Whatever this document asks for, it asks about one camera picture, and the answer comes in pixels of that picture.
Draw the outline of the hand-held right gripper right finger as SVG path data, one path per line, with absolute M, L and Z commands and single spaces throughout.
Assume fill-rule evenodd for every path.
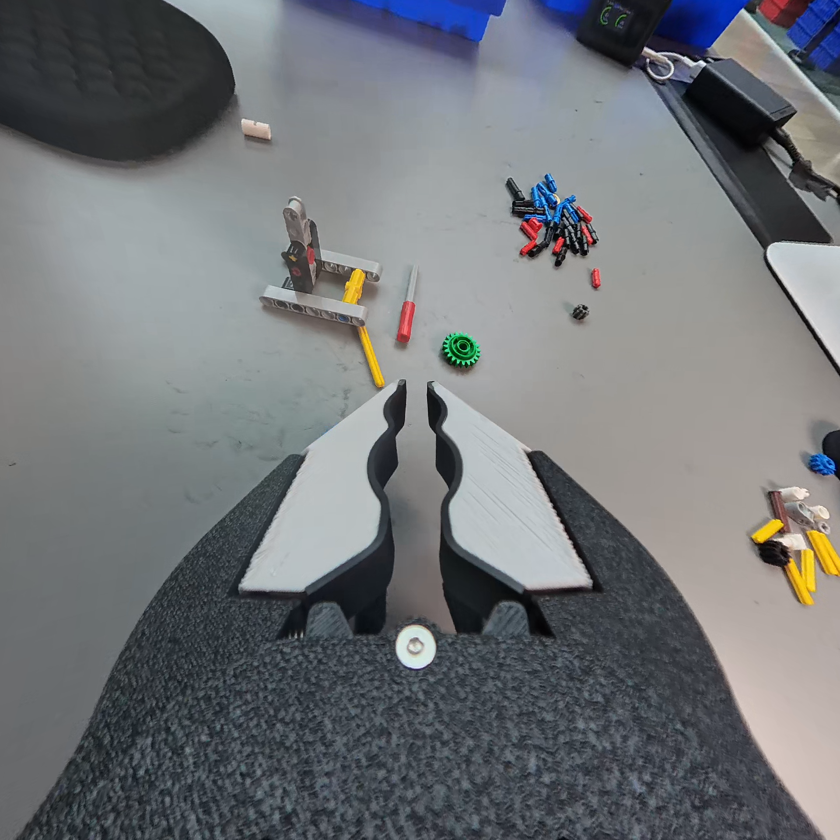
M 481 634 L 503 603 L 527 634 L 553 633 L 539 600 L 594 591 L 532 450 L 436 381 L 427 384 L 435 466 L 446 484 L 439 568 L 457 634 Z

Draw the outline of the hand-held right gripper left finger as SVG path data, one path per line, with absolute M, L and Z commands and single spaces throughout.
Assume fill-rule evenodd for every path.
M 385 487 L 398 467 L 406 381 L 387 385 L 302 453 L 259 532 L 238 595 L 335 603 L 357 634 L 379 634 L 395 545 Z

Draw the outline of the green toy gear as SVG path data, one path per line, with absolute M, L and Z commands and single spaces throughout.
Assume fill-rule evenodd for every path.
M 459 369 L 467 369 L 480 359 L 480 345 L 465 332 L 452 332 L 442 343 L 442 354 L 446 362 Z

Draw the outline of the toy beam assembly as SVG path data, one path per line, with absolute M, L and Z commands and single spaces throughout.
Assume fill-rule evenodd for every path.
M 322 248 L 318 227 L 298 196 L 289 198 L 283 209 L 283 218 L 289 237 L 288 247 L 281 253 L 287 278 L 279 287 L 266 288 L 260 297 L 262 305 L 357 328 L 365 327 L 368 311 L 361 305 L 362 291 L 366 282 L 381 280 L 382 264 Z M 322 297 L 315 293 L 323 275 L 344 279 L 341 298 Z

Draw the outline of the pile of small connector pins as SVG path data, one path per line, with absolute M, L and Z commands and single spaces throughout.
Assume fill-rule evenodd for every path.
M 518 219 L 525 237 L 518 251 L 520 257 L 536 259 L 548 254 L 558 269 L 568 254 L 587 257 L 598 245 L 593 216 L 578 203 L 575 194 L 561 195 L 552 174 L 545 174 L 529 192 L 510 176 L 505 187 L 511 199 L 511 215 Z

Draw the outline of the black desk strip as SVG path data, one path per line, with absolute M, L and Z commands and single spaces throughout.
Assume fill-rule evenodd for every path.
M 762 247 L 776 242 L 834 245 L 798 191 L 762 147 L 746 148 L 686 95 L 687 84 L 653 84 L 732 205 Z

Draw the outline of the long yellow toy axle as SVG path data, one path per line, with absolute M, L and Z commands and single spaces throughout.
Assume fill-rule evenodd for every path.
M 364 352 L 364 357 L 371 373 L 372 381 L 378 389 L 382 389 L 385 387 L 385 378 L 382 373 L 380 363 L 376 357 L 370 334 L 366 327 L 358 327 L 357 330 L 362 350 Z

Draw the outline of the red and grey toy axle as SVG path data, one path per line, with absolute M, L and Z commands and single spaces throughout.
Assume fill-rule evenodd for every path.
M 396 341 L 402 344 L 408 344 L 413 334 L 413 321 L 416 312 L 416 288 L 419 274 L 419 265 L 414 264 L 409 273 L 408 282 L 406 286 L 405 299 L 402 304 L 400 319 L 397 326 Z

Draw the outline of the white book stand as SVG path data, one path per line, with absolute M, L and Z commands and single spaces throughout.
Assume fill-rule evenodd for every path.
M 764 260 L 839 370 L 839 246 L 780 241 Z

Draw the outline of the black power adapter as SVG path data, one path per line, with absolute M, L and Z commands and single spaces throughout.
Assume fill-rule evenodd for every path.
M 686 96 L 746 148 L 764 143 L 796 115 L 796 107 L 735 59 L 703 64 Z

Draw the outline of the black device with green display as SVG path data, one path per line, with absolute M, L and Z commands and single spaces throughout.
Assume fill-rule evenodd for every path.
M 671 1 L 593 1 L 575 37 L 593 51 L 630 67 L 643 52 Z

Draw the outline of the black padded cushion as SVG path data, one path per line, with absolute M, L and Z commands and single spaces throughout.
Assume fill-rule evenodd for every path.
M 228 108 L 215 36 L 162 1 L 2 1 L 1 124 L 62 151 L 147 161 Z

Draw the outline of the large blue storage bin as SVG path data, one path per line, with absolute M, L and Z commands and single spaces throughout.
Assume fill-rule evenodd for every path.
M 304 1 L 303 4 L 345 17 L 373 19 L 391 16 L 478 44 L 491 18 L 498 18 L 505 1 Z

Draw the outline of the stack of red and blue bins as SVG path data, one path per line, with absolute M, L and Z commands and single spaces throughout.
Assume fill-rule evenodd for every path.
M 801 65 L 838 76 L 838 1 L 764 1 L 758 11 L 786 30 L 794 45 L 791 56 Z

